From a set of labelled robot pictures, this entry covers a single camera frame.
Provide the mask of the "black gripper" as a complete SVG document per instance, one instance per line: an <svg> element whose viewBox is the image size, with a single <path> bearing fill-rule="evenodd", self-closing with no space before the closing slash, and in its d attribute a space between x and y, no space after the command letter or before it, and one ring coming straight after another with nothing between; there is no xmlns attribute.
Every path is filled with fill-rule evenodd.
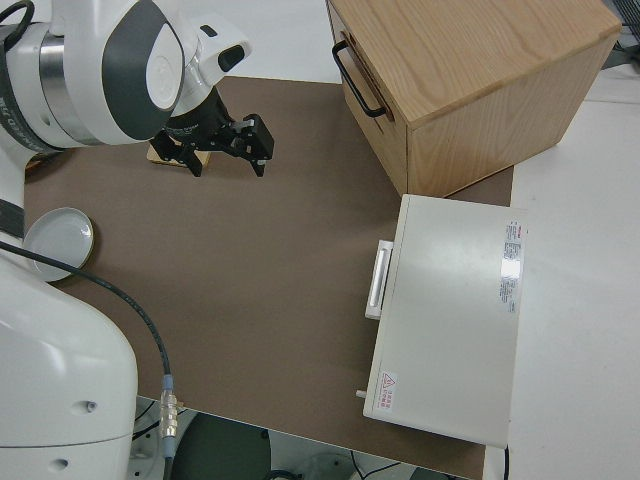
<svg viewBox="0 0 640 480"><path fill-rule="evenodd" d="M200 177L203 162L196 150L236 150L236 155L247 160L258 177L263 177L266 164L273 157L273 136L258 114L233 122L218 90L213 88L199 106L169 119L168 134L161 131L151 139L151 161L187 168L193 176Z"/></svg>

